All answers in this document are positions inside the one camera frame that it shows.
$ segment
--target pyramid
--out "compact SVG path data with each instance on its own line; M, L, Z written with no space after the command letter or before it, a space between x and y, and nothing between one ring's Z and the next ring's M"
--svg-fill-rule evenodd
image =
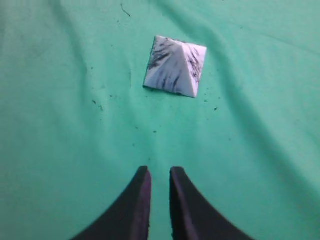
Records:
M207 48L156 36L144 86L196 98Z

